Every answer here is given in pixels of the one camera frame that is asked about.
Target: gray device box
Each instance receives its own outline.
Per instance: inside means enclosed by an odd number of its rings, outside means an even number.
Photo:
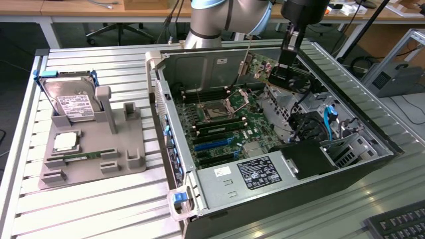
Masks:
[[[277,47],[265,46],[264,48],[250,49],[250,52],[273,58],[278,56]],[[388,136],[378,131],[377,126],[366,124],[369,126],[365,131],[370,133],[384,147],[380,156],[373,160],[365,160],[322,175],[298,180],[290,174],[294,165],[288,162],[288,158],[282,157],[280,151],[197,170],[193,167],[194,163],[176,115],[168,85],[184,81],[186,89],[197,89],[198,91],[229,85],[233,82],[234,69],[237,69],[244,58],[245,50],[202,49],[189,53],[166,51],[162,54],[165,57],[157,68],[156,104],[162,123],[166,115],[166,124],[172,128],[177,154],[185,172],[185,184],[174,192],[178,192],[181,188],[190,188],[188,195],[192,200],[181,205],[181,213],[190,215],[182,220],[184,237],[186,239],[208,238],[341,191],[365,175],[381,168],[399,153],[399,148],[394,149],[393,145],[389,145],[388,141],[384,140],[384,138],[388,139]],[[302,52],[300,52],[300,55],[301,60],[308,62],[308,67],[318,69],[314,62],[302,55]],[[226,64],[217,64],[218,59],[226,59]],[[344,92],[330,83],[330,79],[324,73],[321,73],[320,81],[330,93],[338,96],[340,104],[349,108],[350,112],[358,113],[354,116],[364,118],[365,114],[361,109],[354,109],[346,104],[345,98],[341,97]],[[249,75],[240,77],[238,84],[244,83],[248,83],[249,87],[258,84]],[[244,182],[244,174],[240,171],[238,164],[265,156],[270,158],[281,181],[250,189]],[[165,165],[174,164],[172,157],[169,157],[169,160],[170,163],[168,162]]]
[[[370,71],[380,65],[373,64]],[[369,90],[378,98],[405,95],[419,81],[423,70],[419,66],[409,66],[405,61],[391,62],[385,66],[369,86]]]
[[[45,189],[146,170],[140,109],[124,103],[110,110],[109,87],[96,88],[104,111],[96,120],[69,123],[66,116],[52,116],[38,188]],[[74,146],[57,150],[56,139],[76,134]]]

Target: aluminum extrusion table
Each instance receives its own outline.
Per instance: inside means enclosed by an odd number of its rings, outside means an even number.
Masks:
[[[262,40],[253,44],[280,44],[280,41]],[[224,46],[241,45],[246,42],[228,42]],[[180,47],[173,44],[58,49],[50,50],[48,56],[36,57],[33,70],[96,69],[100,84],[110,86],[113,108],[121,107],[124,102],[136,102],[141,108],[148,170],[38,190],[52,109],[30,77],[0,187],[2,239],[181,238],[165,201],[168,185],[149,109],[144,61],[146,51]],[[384,111],[388,108],[381,103],[362,98],[353,77],[344,69],[334,70],[338,65],[317,44],[304,42],[302,49],[344,89],[358,94],[356,103],[374,115],[373,121],[406,154],[346,190],[214,239],[366,239],[362,224],[366,217],[425,199],[423,140],[411,136],[414,132],[409,126]]]

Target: desk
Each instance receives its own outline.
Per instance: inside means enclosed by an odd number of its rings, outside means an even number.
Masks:
[[[253,41],[252,45],[274,45],[278,42]],[[242,44],[246,46],[248,41],[224,43],[228,47]],[[178,44],[162,44],[53,49],[48,56],[36,57],[32,70],[78,71],[94,68],[100,85],[110,87],[112,98],[117,100],[112,107],[122,107],[122,101],[134,101],[141,108],[141,121],[148,131],[154,124],[149,101],[145,100],[148,77],[144,53],[178,48]],[[320,55],[310,47],[305,50]],[[341,84],[345,79],[332,72]],[[384,110],[369,108],[366,112],[376,116],[374,119],[382,119],[389,112]],[[145,172],[38,190],[50,114],[48,100],[29,77],[0,186],[0,238],[181,239],[180,227],[169,216],[165,202],[168,186],[154,136],[145,138]],[[382,130],[406,152],[402,158],[369,174],[346,190],[213,239],[369,239],[362,230],[362,220],[422,200],[425,195],[425,148],[398,123],[388,124],[385,120],[380,122]]]
[[[162,22],[170,12],[173,3],[165,10],[124,10],[122,4],[106,9],[89,3],[86,0],[42,1],[42,0],[0,0],[0,21],[2,22],[36,22],[41,26],[44,36],[52,49],[60,48],[52,23],[56,22]],[[358,15],[353,23],[357,27],[340,51],[341,55],[369,20],[373,10],[365,15]],[[190,22],[190,2],[186,0],[178,22]],[[342,14],[326,15],[322,23],[349,23],[352,17]],[[272,23],[286,23],[280,15],[280,5],[272,9]],[[425,24],[425,18],[402,18],[390,10],[384,9],[376,24]],[[242,40],[244,35],[237,34],[236,39]]]

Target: warning label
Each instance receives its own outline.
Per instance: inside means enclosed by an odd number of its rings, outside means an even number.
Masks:
[[[253,190],[281,181],[270,158],[262,157],[238,163],[238,170],[246,187]]]
[[[86,95],[58,96],[57,100],[68,118],[94,116],[92,104]]]

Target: motherboard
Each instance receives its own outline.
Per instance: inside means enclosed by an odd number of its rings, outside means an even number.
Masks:
[[[196,102],[176,104],[198,169],[262,155],[281,144],[256,94],[242,88],[225,91],[224,99],[208,101],[212,92],[204,92],[196,94]]]

